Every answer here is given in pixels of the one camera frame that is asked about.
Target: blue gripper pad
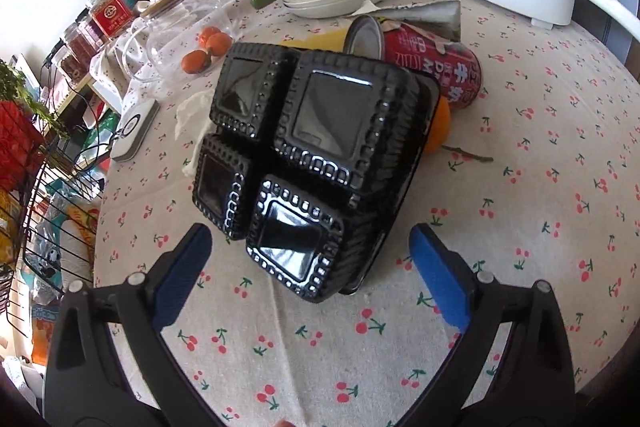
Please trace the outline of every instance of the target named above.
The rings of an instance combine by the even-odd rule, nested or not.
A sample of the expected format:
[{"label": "blue gripper pad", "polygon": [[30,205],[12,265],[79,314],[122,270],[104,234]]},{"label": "blue gripper pad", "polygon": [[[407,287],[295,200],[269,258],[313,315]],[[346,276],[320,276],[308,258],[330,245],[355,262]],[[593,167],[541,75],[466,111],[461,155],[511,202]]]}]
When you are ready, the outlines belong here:
[{"label": "blue gripper pad", "polygon": [[447,250],[426,223],[411,229],[409,252],[442,317],[465,331],[473,311],[474,273],[459,254]]},{"label": "blue gripper pad", "polygon": [[[197,224],[191,227],[174,251],[162,254],[174,259],[155,291],[152,324],[156,331],[173,324],[178,318],[198,275],[209,259],[212,245],[211,231],[206,226]],[[161,265],[161,259],[156,261],[154,267],[157,265]]]}]

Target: orange fruit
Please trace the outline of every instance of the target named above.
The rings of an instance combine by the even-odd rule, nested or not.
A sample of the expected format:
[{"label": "orange fruit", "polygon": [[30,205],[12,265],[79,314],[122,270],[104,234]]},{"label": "orange fruit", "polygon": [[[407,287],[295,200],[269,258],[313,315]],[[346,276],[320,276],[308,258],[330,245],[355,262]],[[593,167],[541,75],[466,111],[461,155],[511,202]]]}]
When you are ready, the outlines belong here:
[{"label": "orange fruit", "polygon": [[185,73],[198,74],[206,70],[211,63],[211,57],[204,50],[187,53],[182,58],[180,66]]},{"label": "orange fruit", "polygon": [[209,37],[206,48],[214,57],[222,57],[222,55],[229,51],[233,42],[233,39],[229,35],[224,32],[220,32]]},{"label": "orange fruit", "polygon": [[200,35],[198,36],[198,45],[201,48],[206,48],[207,41],[209,40],[209,38],[211,38],[211,36],[215,35],[216,33],[220,33],[220,30],[215,26],[204,27],[200,32]]},{"label": "orange fruit", "polygon": [[424,146],[426,153],[436,152],[446,142],[451,130],[451,111],[449,102],[443,96],[440,97],[436,113],[431,121],[431,130],[427,137],[427,144]]}]

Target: table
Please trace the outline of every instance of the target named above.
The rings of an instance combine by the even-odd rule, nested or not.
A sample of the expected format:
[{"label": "table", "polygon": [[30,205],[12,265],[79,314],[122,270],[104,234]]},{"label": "table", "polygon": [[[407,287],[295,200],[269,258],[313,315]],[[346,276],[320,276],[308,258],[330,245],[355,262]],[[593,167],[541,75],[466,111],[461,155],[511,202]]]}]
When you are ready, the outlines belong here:
[{"label": "table", "polygon": [[[385,0],[407,4],[430,0]],[[229,425],[391,427],[434,375],[458,333],[438,313],[408,254],[426,221],[474,271],[504,283],[547,279],[558,296],[580,389],[620,349],[640,314],[640,87],[606,47],[572,23],[552,31],[490,3],[462,0],[462,40],[484,89],[452,117],[447,144],[424,156],[382,253],[356,295],[298,299],[213,229],[214,247],[177,322],[162,335]],[[244,40],[280,42],[343,27],[279,4],[225,5]],[[173,248],[194,221],[181,173],[193,139],[174,140],[175,107],[214,89],[218,70],[183,85],[132,82],[124,106],[162,107],[136,158],[113,164],[98,227],[95,283],[120,283]],[[483,396],[506,328],[470,397]],[[114,341],[136,394],[153,403],[122,330]]]}]

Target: red plastic bag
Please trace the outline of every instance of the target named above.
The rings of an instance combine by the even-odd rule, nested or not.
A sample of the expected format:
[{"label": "red plastic bag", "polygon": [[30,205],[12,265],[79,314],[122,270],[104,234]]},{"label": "red plastic bag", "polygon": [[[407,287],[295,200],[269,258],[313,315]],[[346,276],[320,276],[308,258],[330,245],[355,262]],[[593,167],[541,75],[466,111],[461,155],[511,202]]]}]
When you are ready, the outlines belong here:
[{"label": "red plastic bag", "polygon": [[36,175],[44,157],[38,152],[44,138],[14,103],[0,102],[0,187],[18,188],[27,174]]}]

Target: metal screw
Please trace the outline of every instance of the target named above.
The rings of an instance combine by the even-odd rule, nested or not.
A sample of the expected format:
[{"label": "metal screw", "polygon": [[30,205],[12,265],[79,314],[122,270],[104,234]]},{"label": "metal screw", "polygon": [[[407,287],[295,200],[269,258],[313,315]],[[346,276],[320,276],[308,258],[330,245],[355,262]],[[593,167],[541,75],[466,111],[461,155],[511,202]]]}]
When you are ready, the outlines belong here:
[{"label": "metal screw", "polygon": [[67,290],[70,291],[71,293],[78,293],[80,290],[82,290],[83,286],[84,286],[84,283],[82,283],[81,280],[76,279],[75,281],[71,281],[69,283]]},{"label": "metal screw", "polygon": [[482,283],[482,284],[489,284],[492,283],[495,279],[494,274],[492,274],[491,272],[485,272],[480,270],[477,274],[476,277],[478,277],[478,280]]},{"label": "metal screw", "polygon": [[536,288],[538,288],[542,293],[549,293],[551,291],[551,285],[544,280],[538,281],[536,283]]},{"label": "metal screw", "polygon": [[145,282],[146,276],[143,272],[133,272],[127,277],[127,282],[132,286],[139,286]]}]

